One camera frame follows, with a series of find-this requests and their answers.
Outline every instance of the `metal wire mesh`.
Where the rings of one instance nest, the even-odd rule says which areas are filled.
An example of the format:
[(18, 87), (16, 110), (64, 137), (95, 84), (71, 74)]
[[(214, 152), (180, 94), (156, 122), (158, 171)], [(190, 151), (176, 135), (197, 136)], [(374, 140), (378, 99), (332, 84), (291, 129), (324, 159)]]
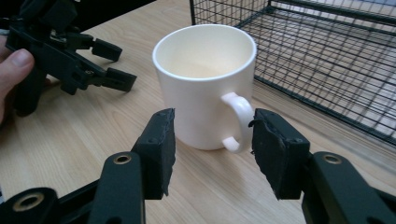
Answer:
[(191, 0), (247, 31), (255, 78), (396, 146), (396, 0)]

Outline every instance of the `black plastic part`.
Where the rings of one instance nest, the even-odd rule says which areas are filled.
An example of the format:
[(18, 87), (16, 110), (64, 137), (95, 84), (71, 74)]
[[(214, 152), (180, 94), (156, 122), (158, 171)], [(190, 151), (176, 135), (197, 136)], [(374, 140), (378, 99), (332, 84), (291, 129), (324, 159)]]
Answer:
[(168, 195), (172, 166), (176, 161), (174, 118), (173, 108), (154, 114), (132, 148), (145, 164), (145, 199), (160, 200), (164, 193)]
[(309, 141), (287, 121), (265, 109), (256, 109), (252, 149), (278, 199), (299, 199), (300, 174), (310, 157)]
[(27, 116), (36, 110), (46, 76), (46, 73), (34, 67), (27, 78), (18, 84), (15, 91), (14, 108), (19, 116)]
[(113, 44), (80, 34), (70, 24), (76, 16), (70, 0), (27, 0), (21, 15), (9, 20), (7, 48), (27, 49), (35, 57), (35, 71), (17, 89), (15, 108), (19, 114), (26, 116), (35, 111), (45, 83), (42, 74), (59, 79), (61, 89), (72, 95), (91, 84), (119, 91), (130, 91), (134, 85), (136, 76), (112, 68), (105, 71), (76, 53), (77, 49), (92, 48), (93, 54), (113, 62), (122, 53)]
[(96, 39), (92, 47), (92, 54), (116, 62), (122, 54), (122, 49), (101, 39)]
[(121, 152), (106, 160), (88, 223), (145, 223), (139, 155)]
[(59, 223), (59, 200), (53, 189), (28, 189), (1, 204), (0, 214), (2, 224)]
[(390, 211), (392, 211), (392, 213), (396, 216), (396, 196), (388, 194), (379, 189), (375, 189), (375, 191), (382, 201), (387, 205)]
[[(317, 152), (308, 170), (316, 192), (304, 191), (304, 214), (310, 217), (307, 223), (396, 223), (393, 212), (345, 158)], [(325, 208), (328, 220), (318, 213), (318, 204)]]
[(132, 74), (122, 72), (118, 69), (108, 68), (102, 86), (119, 91), (130, 91), (135, 81), (136, 76)]
[(59, 199), (61, 223), (87, 223), (99, 180), (77, 189)]
[(57, 32), (64, 32), (76, 16), (77, 11), (72, 1), (56, 0), (40, 21)]

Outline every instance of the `human hand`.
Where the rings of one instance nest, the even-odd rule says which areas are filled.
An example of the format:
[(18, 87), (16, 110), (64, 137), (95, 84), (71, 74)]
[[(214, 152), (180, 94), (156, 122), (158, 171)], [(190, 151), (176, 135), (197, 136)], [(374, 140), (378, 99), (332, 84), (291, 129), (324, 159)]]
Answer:
[(32, 71), (35, 64), (33, 55), (26, 49), (11, 52), (6, 48), (7, 38), (0, 35), (0, 124), (7, 111), (9, 92)]

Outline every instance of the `mug rim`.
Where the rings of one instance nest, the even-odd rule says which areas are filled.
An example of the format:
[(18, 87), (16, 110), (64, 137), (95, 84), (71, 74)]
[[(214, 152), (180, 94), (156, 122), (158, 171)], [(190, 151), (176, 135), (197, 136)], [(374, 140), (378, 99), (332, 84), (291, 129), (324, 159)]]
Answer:
[[(243, 34), (244, 36), (247, 37), (247, 39), (248, 39), (249, 42), (251, 43), (252, 53), (251, 53), (250, 57), (247, 59), (247, 61), (246, 61), (244, 64), (242, 64), (240, 67), (238, 67), (237, 69), (233, 70), (232, 72), (228, 72), (228, 73), (225, 73), (225, 74), (223, 74), (223, 75), (221, 75), (221, 76), (216, 76), (216, 77), (183, 77), (183, 76), (178, 76), (178, 75), (175, 75), (175, 74), (173, 74), (173, 73), (167, 71), (166, 69), (164, 69), (164, 68), (158, 63), (157, 57), (156, 57), (156, 56), (157, 56), (158, 48), (160, 47), (160, 45), (161, 45), (167, 38), (169, 38), (170, 36), (175, 35), (175, 34), (177, 34), (177, 33), (179, 33), (179, 32), (183, 32), (183, 31), (185, 31), (185, 30), (188, 30), (188, 29), (194, 29), (194, 28), (196, 28), (196, 27), (203, 27), (203, 26), (226, 27), (226, 28), (228, 28), (228, 29), (233, 29), (233, 30), (235, 30), (235, 31), (237, 31), (237, 32), (239, 32), (239, 33), (241, 33), (241, 34)], [(222, 79), (222, 78), (225, 78), (225, 77), (230, 77), (230, 76), (232, 76), (232, 75), (234, 75), (234, 74), (237, 74), (237, 73), (239, 73), (240, 71), (244, 70), (245, 68), (247, 68), (247, 67), (252, 63), (252, 61), (254, 61), (254, 60), (256, 59), (256, 55), (257, 55), (257, 45), (256, 45), (256, 42), (254, 41), (253, 37), (251, 37), (247, 32), (245, 32), (245, 31), (243, 31), (243, 30), (241, 30), (241, 29), (238, 29), (238, 28), (236, 28), (236, 27), (233, 27), (233, 26), (230, 26), (230, 25), (224, 25), (224, 24), (197, 24), (197, 25), (191, 25), (191, 26), (187, 26), (187, 27), (178, 29), (178, 30), (176, 30), (176, 31), (174, 31), (174, 32), (172, 32), (172, 33), (170, 33), (170, 34), (164, 36), (164, 37), (156, 44), (156, 46), (154, 47), (154, 50), (152, 51), (152, 61), (153, 61), (154, 65), (155, 65), (155, 67), (156, 67), (157, 69), (159, 69), (163, 74), (166, 74), (166, 75), (169, 76), (169, 77), (173, 77), (173, 78), (176, 78), (176, 79), (187, 80), (187, 81), (213, 81), (213, 80)]]

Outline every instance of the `screw hole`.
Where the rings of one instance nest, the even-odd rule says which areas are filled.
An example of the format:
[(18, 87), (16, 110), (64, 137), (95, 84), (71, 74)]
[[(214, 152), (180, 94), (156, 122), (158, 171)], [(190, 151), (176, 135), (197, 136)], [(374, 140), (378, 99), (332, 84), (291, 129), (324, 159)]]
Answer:
[(342, 162), (338, 157), (336, 157), (334, 155), (330, 155), (330, 154), (324, 155), (323, 159), (326, 162), (331, 163), (331, 164), (341, 164), (341, 162)]
[(113, 161), (114, 163), (121, 165), (129, 162), (132, 159), (130, 155), (120, 155), (117, 158), (115, 158)]
[(12, 207), (16, 212), (23, 212), (38, 206), (44, 200), (40, 192), (30, 193), (19, 198)]

